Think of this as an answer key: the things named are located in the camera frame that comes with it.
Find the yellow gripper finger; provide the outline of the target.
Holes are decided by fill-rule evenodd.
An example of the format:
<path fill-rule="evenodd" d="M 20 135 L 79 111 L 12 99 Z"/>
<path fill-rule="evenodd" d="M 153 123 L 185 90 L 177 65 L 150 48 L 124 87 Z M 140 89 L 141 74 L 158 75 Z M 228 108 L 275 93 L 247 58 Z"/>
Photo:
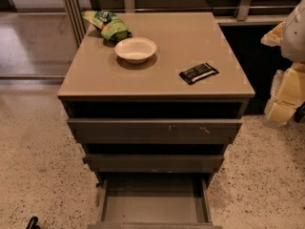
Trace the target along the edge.
<path fill-rule="evenodd" d="M 272 30 L 267 32 L 260 40 L 260 42 L 269 47 L 279 46 L 282 38 L 282 31 L 285 22 L 280 22 Z"/>
<path fill-rule="evenodd" d="M 286 71 L 277 70 L 264 114 L 269 121 L 286 124 L 305 102 L 305 65 L 294 63 Z"/>

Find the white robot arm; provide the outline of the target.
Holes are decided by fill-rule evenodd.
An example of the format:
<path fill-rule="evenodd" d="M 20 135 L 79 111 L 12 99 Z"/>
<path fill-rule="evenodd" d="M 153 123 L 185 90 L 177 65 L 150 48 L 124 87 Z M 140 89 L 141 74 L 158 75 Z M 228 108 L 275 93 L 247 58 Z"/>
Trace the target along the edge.
<path fill-rule="evenodd" d="M 267 126 L 283 126 L 291 119 L 305 121 L 305 0 L 287 19 L 261 38 L 266 46 L 279 46 L 281 55 L 293 62 L 286 70 L 277 70 L 264 110 Z"/>

